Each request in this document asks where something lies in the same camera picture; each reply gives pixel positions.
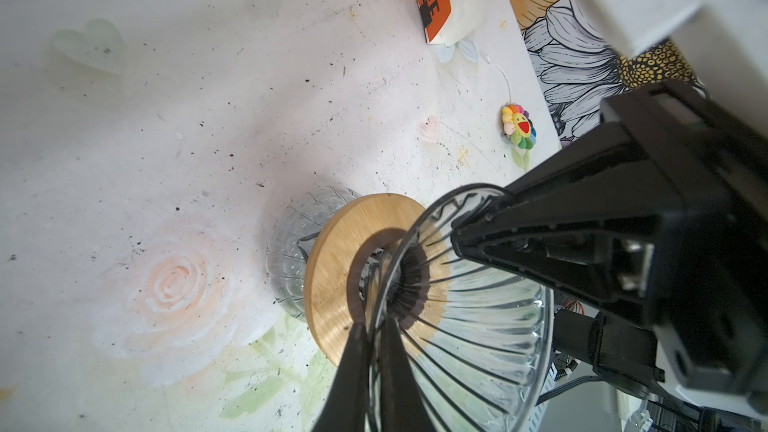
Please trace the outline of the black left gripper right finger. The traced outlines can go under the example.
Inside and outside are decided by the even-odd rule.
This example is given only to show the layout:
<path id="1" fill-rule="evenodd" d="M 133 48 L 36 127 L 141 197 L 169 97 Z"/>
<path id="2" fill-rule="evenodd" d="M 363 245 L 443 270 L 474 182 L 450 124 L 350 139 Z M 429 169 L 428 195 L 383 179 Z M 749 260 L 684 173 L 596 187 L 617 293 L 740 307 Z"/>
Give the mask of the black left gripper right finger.
<path id="1" fill-rule="evenodd" d="M 386 432 L 434 431 L 412 373 L 397 321 L 387 317 L 379 341 L 380 419 Z"/>

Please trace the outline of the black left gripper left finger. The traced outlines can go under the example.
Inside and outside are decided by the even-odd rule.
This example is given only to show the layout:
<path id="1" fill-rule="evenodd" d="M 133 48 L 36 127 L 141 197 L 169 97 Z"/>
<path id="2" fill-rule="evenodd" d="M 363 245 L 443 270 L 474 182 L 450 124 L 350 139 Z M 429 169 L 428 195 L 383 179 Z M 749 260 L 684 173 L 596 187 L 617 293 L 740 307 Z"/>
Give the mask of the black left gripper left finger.
<path id="1" fill-rule="evenodd" d="M 371 350 L 365 324 L 355 322 L 314 432 L 363 432 L 368 411 Z"/>

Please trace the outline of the colourful small toy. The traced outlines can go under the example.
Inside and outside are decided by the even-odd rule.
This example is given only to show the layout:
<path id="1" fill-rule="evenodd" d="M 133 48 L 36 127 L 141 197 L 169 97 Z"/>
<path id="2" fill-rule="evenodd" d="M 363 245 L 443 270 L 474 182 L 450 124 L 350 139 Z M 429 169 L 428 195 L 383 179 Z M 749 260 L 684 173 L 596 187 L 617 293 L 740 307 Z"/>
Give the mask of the colourful small toy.
<path id="1" fill-rule="evenodd" d="M 501 110 L 504 135 L 523 152 L 532 150 L 537 142 L 537 132 L 526 109 L 518 104 L 509 104 Z"/>

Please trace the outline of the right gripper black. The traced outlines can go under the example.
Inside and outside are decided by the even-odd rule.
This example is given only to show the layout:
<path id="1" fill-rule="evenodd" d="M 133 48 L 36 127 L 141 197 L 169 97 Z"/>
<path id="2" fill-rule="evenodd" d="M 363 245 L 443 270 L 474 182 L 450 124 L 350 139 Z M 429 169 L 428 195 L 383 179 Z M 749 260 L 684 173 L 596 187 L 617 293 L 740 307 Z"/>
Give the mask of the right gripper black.
<path id="1" fill-rule="evenodd" d="M 654 329 L 682 386 L 765 395 L 765 138 L 678 82 L 606 99 L 601 115 L 607 124 L 462 223 L 454 251 L 594 306 L 656 298 Z M 662 209 L 659 193 L 647 193 L 648 159 L 679 198 L 671 211 Z M 557 219 L 541 208 L 581 200 L 589 207 L 649 206 L 660 234 L 652 243 L 620 233 L 617 221 Z"/>

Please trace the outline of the grey ribbed glass pitcher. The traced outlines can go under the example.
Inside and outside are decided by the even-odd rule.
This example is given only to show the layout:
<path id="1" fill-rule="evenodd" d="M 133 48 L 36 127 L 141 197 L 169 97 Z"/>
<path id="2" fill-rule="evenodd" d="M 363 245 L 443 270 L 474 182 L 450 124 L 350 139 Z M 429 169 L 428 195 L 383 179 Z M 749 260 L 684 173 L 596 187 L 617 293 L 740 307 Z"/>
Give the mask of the grey ribbed glass pitcher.
<path id="1" fill-rule="evenodd" d="M 306 267 L 323 228 L 360 195 L 344 187 L 322 186 L 294 197 L 278 217 L 266 250 L 266 273 L 275 302 L 292 318 L 305 319 Z"/>

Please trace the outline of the grey ribbed glass dripper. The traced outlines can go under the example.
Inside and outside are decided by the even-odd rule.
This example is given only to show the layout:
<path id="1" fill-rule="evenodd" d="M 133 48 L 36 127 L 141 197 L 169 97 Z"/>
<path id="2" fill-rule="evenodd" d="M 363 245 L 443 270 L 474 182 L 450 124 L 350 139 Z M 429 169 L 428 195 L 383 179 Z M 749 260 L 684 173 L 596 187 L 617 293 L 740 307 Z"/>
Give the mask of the grey ribbed glass dripper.
<path id="1" fill-rule="evenodd" d="M 520 275 L 461 258 L 462 223 L 506 195 L 463 186 L 420 212 L 371 269 L 366 319 L 374 343 L 370 418 L 380 419 L 379 341 L 398 323 L 434 431 L 523 431 L 549 371 L 552 292 Z"/>

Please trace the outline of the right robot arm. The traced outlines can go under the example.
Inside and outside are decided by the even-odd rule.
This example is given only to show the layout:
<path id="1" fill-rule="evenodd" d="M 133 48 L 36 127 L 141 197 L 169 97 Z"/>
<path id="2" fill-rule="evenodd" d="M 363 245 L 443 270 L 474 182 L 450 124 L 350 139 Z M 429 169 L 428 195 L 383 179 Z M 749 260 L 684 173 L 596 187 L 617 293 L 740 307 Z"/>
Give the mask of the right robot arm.
<path id="1" fill-rule="evenodd" d="M 767 142 L 671 80 L 510 184 L 451 242 L 597 310 L 553 345 L 614 387 L 767 415 Z"/>

